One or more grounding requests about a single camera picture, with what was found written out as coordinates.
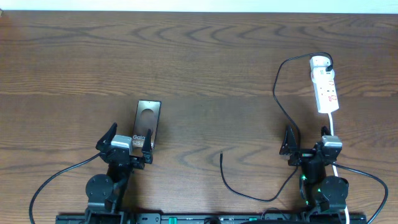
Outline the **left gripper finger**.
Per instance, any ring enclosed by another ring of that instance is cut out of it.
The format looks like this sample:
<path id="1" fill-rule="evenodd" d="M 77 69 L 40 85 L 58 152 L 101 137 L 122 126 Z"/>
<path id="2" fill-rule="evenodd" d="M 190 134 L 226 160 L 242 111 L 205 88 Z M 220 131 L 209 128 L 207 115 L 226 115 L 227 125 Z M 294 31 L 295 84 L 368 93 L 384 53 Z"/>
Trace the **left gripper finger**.
<path id="1" fill-rule="evenodd" d="M 109 130 L 96 143 L 97 150 L 99 150 L 100 152 L 104 152 L 110 147 L 111 141 L 116 135 L 117 127 L 117 123 L 113 123 L 111 125 Z"/>
<path id="2" fill-rule="evenodd" d="M 142 156 L 143 156 L 146 164 L 152 164 L 152 162 L 153 162 L 151 137 L 152 137 L 152 131 L 151 131 L 151 129 L 148 129 L 146 138 L 144 140 L 144 143 L 143 143 L 143 146 L 141 149 Z"/>

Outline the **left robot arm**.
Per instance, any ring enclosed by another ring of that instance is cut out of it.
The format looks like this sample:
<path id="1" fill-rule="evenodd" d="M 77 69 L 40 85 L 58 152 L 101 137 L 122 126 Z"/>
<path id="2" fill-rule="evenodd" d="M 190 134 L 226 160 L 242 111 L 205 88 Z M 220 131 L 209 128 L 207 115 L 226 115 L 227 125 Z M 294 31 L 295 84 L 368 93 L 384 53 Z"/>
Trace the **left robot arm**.
<path id="1" fill-rule="evenodd" d="M 88 207 L 83 221 L 85 224 L 121 224 L 134 221 L 133 215 L 121 210 L 121 204 L 134 169 L 143 169 L 153 161 L 152 130 L 147 130 L 141 157 L 130 155 L 131 143 L 126 146 L 111 144 L 116 137 L 116 130 L 117 124 L 113 123 L 96 144 L 100 158 L 108 164 L 108 171 L 106 174 L 94 175 L 86 184 Z"/>

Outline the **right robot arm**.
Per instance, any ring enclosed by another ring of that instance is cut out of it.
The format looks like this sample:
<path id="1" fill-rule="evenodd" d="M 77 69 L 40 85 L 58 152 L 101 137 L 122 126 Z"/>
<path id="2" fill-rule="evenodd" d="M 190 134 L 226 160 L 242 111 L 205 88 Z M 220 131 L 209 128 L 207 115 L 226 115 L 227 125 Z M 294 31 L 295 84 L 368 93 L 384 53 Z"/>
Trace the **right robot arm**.
<path id="1" fill-rule="evenodd" d="M 290 126 L 286 127 L 279 154 L 289 156 L 288 165 L 300 167 L 300 194 L 307 204 L 301 212 L 304 222 L 338 221 L 346 208 L 349 183 L 346 179 L 326 174 L 326 166 L 336 162 L 343 143 L 322 127 L 322 138 L 311 149 L 302 149 L 296 143 Z"/>

